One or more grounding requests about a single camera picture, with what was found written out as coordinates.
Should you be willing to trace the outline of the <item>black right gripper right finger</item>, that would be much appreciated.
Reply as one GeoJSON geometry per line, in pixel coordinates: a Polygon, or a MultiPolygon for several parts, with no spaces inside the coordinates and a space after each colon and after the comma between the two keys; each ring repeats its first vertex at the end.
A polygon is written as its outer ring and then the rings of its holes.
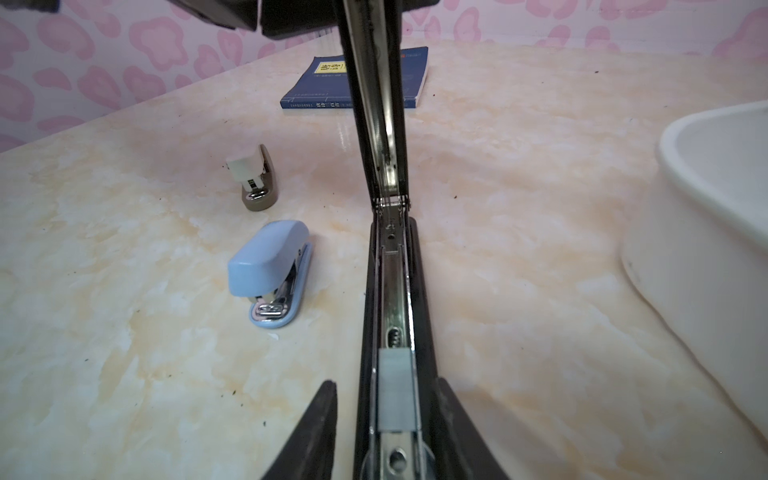
{"type": "Polygon", "coordinates": [[[438,378],[433,392],[436,478],[509,480],[450,384],[438,378]]]}

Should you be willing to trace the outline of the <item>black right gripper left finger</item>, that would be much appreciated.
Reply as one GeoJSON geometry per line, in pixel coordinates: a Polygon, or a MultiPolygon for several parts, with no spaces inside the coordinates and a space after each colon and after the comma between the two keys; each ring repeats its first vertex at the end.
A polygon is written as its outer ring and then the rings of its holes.
{"type": "Polygon", "coordinates": [[[334,464],[337,419],[337,386],[326,380],[262,479],[329,480],[334,464]]]}

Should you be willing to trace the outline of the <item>black long stapler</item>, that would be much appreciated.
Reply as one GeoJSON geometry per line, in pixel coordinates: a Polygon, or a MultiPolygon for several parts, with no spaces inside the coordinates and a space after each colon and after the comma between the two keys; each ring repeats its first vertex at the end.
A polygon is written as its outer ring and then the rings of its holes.
{"type": "Polygon", "coordinates": [[[429,318],[418,234],[410,216],[402,14],[387,18],[385,31],[350,36],[339,29],[339,34],[372,210],[353,476],[434,479],[428,379],[435,361],[426,336],[429,318]],[[377,430],[378,354],[386,348],[412,352],[417,420],[412,432],[377,430]]]}

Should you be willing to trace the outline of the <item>grey staple block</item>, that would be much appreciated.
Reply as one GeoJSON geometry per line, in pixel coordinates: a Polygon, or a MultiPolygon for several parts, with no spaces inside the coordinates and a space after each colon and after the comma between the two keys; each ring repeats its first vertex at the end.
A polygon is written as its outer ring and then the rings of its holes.
{"type": "Polygon", "coordinates": [[[417,429],[412,352],[407,348],[380,349],[377,376],[377,430],[412,432],[417,429]]]}

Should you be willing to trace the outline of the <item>grey white mini stapler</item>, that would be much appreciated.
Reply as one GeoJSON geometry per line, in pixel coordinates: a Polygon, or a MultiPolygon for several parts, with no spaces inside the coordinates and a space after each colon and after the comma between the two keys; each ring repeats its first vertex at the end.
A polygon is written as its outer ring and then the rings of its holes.
{"type": "Polygon", "coordinates": [[[264,144],[260,144],[250,156],[228,160],[226,167],[241,185],[241,200],[249,211],[264,211],[277,202],[277,177],[270,153],[264,144]]]}

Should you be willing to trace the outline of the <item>light blue mini stapler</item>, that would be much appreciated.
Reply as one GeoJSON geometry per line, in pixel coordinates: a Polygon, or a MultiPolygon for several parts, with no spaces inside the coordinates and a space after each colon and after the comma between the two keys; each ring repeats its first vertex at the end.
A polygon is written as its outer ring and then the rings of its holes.
{"type": "Polygon", "coordinates": [[[254,325],[277,329],[296,317],[312,250],[305,223],[280,220],[262,227],[229,260],[229,292],[251,302],[248,317],[254,325]]]}

